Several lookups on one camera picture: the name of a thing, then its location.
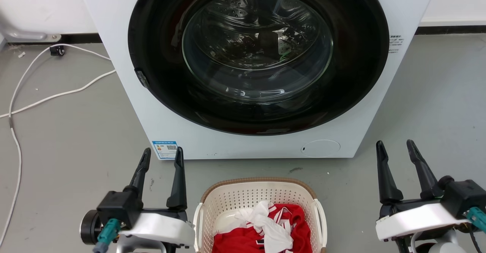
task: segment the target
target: washing machine door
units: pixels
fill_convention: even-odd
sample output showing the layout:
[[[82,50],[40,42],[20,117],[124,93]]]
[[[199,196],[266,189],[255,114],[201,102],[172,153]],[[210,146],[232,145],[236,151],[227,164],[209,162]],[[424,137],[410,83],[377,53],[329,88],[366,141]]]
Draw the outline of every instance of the washing machine door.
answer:
[[[378,80],[389,44],[378,0],[139,0],[128,42],[161,103],[247,135],[298,132],[346,112]]]

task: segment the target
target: red clothing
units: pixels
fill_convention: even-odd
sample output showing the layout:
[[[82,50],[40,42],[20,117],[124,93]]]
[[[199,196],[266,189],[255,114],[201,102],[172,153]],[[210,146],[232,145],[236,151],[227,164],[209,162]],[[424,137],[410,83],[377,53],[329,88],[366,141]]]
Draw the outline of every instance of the red clothing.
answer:
[[[293,253],[312,253],[311,229],[305,222],[304,210],[294,204],[275,204],[276,209],[268,217],[275,222],[289,220],[292,230]],[[212,253],[264,253],[262,239],[265,236],[258,234],[252,227],[235,228],[228,233],[214,236]]]

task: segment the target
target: black cable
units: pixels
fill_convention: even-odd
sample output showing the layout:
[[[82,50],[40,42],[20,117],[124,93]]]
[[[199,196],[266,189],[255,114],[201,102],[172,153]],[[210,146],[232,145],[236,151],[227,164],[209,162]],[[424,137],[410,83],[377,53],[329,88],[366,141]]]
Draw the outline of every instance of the black cable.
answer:
[[[467,228],[469,229],[469,235],[471,236],[471,241],[472,241],[472,244],[474,244],[474,248],[476,248],[476,251],[478,253],[482,253],[481,249],[479,249],[479,245],[478,245],[478,242],[476,241],[476,237],[474,236],[474,231],[472,231],[472,225],[467,224]]]

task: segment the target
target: gray floor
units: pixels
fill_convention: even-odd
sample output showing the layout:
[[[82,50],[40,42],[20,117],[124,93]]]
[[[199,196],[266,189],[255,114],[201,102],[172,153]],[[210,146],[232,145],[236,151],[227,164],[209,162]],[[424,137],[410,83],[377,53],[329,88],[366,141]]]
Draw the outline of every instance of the gray floor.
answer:
[[[106,54],[101,44],[84,48]],[[352,159],[187,161],[189,217],[212,184],[233,178],[282,176],[309,184],[328,220],[328,251],[396,252],[374,230],[380,203],[375,142],[383,140],[395,181],[406,198],[420,193],[406,139],[414,139],[439,178],[474,179],[486,187],[486,36],[415,37],[356,156]],[[0,53],[0,115],[14,88],[44,48],[7,47]],[[14,107],[82,87],[111,71],[109,61],[68,49],[63,58],[42,56]],[[86,253],[79,222],[108,190],[120,190],[133,173],[147,137],[117,75],[87,90],[59,97],[14,116],[23,154],[23,177],[2,252]],[[0,119],[0,226],[17,180],[17,150],[7,118]],[[164,207],[173,165],[152,160],[146,207]],[[486,250],[484,234],[477,234]],[[474,252],[469,236],[462,246]]]

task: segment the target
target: basket handle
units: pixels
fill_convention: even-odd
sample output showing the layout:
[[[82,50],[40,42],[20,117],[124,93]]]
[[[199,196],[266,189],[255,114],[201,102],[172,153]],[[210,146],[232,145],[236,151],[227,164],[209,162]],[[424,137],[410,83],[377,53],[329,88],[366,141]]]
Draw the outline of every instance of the basket handle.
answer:
[[[323,248],[325,248],[328,243],[328,225],[326,221],[326,215],[324,214],[324,209],[322,208],[319,200],[314,199],[314,202],[316,203],[316,205],[314,206],[314,211],[318,213],[320,223],[317,227],[319,231],[319,243],[322,245]]]
[[[199,203],[199,205],[197,205],[196,211],[194,212],[194,219],[193,219],[194,232],[196,233],[196,236],[194,237],[194,249],[196,249],[196,252],[200,251],[200,248],[202,247],[203,244],[202,243],[203,225],[202,222],[199,221],[201,217],[201,213],[203,213],[202,207],[203,207],[203,203]]]

